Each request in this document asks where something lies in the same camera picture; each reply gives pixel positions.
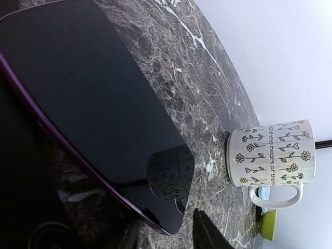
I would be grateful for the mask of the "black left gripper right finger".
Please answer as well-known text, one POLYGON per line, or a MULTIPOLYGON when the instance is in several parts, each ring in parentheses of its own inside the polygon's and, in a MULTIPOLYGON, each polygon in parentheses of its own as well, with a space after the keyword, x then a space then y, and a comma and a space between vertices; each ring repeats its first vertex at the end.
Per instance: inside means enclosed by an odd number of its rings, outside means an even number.
POLYGON ((194 249, 234 249, 206 212, 197 208, 193 212, 193 247, 194 249))

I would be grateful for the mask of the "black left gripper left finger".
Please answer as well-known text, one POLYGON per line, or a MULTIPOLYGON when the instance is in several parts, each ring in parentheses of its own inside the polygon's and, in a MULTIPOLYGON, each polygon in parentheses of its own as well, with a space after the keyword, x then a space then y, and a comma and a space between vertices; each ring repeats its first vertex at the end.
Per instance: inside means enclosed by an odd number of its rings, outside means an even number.
POLYGON ((131 220, 129 222, 121 242, 122 249, 139 248, 140 227, 140 222, 138 220, 131 220))

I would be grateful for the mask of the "purple-edged black smartphone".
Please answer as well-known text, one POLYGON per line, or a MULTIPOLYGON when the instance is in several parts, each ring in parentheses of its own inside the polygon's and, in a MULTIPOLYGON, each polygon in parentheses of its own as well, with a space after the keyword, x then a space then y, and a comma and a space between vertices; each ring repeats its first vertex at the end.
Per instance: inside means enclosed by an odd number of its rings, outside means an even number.
POLYGON ((193 155, 98 4, 56 1, 2 17, 1 69, 85 173, 155 230, 180 230, 193 155))

